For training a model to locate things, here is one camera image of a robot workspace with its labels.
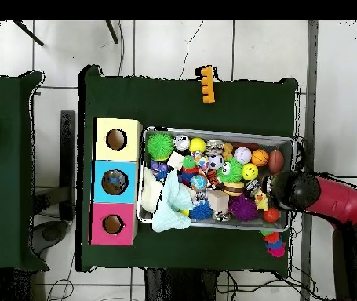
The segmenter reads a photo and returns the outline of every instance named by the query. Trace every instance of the electrical wire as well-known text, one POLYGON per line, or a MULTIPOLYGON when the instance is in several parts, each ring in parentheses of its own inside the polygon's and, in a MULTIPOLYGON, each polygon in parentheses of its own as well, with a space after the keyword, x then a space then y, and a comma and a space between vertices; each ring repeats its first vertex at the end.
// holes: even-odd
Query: electrical wire
POLYGON ((200 29, 200 27, 202 26, 204 21, 202 21, 200 23, 200 25, 198 26, 198 30, 196 30, 195 34, 192 36, 191 39, 189 39, 189 41, 187 42, 187 54, 185 55, 185 59, 184 59, 184 66, 182 67, 182 71, 181 71, 181 75, 180 77, 178 78, 179 80, 181 79, 182 77, 182 74, 184 73, 184 68, 185 68, 185 63, 187 62, 187 57, 188 57, 188 53, 189 53, 189 43, 192 42, 192 39, 195 38, 195 36, 198 34, 198 31, 200 29))

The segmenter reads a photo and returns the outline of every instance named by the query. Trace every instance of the yellow wooden block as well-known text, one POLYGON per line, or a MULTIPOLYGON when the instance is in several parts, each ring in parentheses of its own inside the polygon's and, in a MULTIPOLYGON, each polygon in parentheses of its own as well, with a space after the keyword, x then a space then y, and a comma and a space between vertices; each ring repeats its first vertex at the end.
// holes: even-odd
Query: yellow wooden block
POLYGON ((138 120, 94 118, 97 161, 138 161, 142 124, 138 120))

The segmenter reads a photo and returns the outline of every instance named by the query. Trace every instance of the plush toy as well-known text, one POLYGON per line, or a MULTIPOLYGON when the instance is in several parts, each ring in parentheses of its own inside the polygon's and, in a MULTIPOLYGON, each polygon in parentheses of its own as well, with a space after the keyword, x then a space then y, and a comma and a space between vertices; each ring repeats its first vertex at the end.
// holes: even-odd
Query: plush toy
POLYGON ((182 162, 182 183, 189 186, 193 176, 198 174, 199 168, 195 164, 195 160, 192 156, 185 156, 182 162))
POLYGON ((194 220, 208 219, 212 216, 213 210, 206 200, 199 200, 194 203, 194 208, 189 212, 189 216, 194 220))
POLYGON ((256 210, 257 205, 244 194, 233 196, 228 202, 228 209, 235 218, 248 221, 257 218, 259 215, 256 210))
POLYGON ((200 167, 203 172, 209 171, 209 158, 207 156, 202 156, 202 153, 199 150, 192 151, 192 157, 195 160, 195 163, 200 167))
POLYGON ((223 145, 223 158, 225 161, 232 158, 232 149, 233 147, 231 143, 225 143, 223 145))
POLYGON ((222 183, 236 183, 242 178, 242 164, 235 158, 230 158, 223 165, 222 169, 217 170, 217 176, 222 183))
POLYGON ((155 179, 150 169, 144 167, 144 189, 140 204, 142 208, 151 213, 155 213, 158 200, 162 193, 162 183, 155 179))
POLYGON ((224 159, 220 154, 211 154, 209 156, 209 169, 219 169, 223 165, 224 159))
POLYGON ((157 132, 148 138, 146 145, 151 158, 155 161, 166 161, 173 152, 173 138, 157 132))
POLYGON ((189 137, 185 135, 175 136, 174 146, 178 151, 186 151, 189 148, 189 137))

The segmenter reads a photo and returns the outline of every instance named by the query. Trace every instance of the basketball toy ball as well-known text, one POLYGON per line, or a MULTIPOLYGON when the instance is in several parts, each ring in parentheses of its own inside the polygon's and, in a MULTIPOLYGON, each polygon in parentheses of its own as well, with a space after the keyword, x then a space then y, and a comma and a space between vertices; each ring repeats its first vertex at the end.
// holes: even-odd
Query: basketball toy ball
POLYGON ((265 166, 269 161, 269 155, 265 150, 257 149, 252 153, 251 160, 258 167, 265 166))
POLYGON ((189 151, 192 152, 192 151, 196 151, 196 150, 200 151, 201 154, 203 154, 206 150, 205 141, 199 137, 195 137, 189 143, 189 151))
POLYGON ((268 167, 272 174, 277 174, 282 170, 284 166, 284 157, 280 150, 273 150, 269 156, 268 167))
POLYGON ((280 217, 278 209, 270 207, 267 211, 263 211, 263 219, 269 223, 277 222, 280 217))
POLYGON ((247 147, 239 147, 235 150, 234 158, 237 160, 238 163, 247 164, 250 162, 252 158, 252 152, 247 147))

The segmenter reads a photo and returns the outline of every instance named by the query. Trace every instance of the dark green tablecloth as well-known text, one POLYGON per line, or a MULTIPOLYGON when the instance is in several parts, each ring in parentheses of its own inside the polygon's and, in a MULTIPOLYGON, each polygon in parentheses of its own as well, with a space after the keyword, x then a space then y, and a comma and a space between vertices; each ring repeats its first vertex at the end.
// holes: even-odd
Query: dark green tablecloth
POLYGON ((189 227, 157 234, 149 225, 140 224, 133 246, 126 247, 88 245, 87 228, 93 117, 132 118, 144 127, 292 137, 295 79, 282 83, 215 82, 216 103, 209 105, 202 102, 201 84, 196 80, 108 78, 100 76, 99 68, 92 66, 79 75, 78 89, 78 182, 83 187, 78 190, 77 203, 78 209, 82 203, 82 214, 78 214, 78 226, 82 228, 77 230, 77 268, 82 264, 84 270, 92 266, 265 269, 287 275, 288 256, 277 259, 267 254, 262 235, 256 231, 189 227))
POLYGON ((44 270, 29 247, 33 211, 29 103, 41 72, 0 77, 0 267, 44 270))

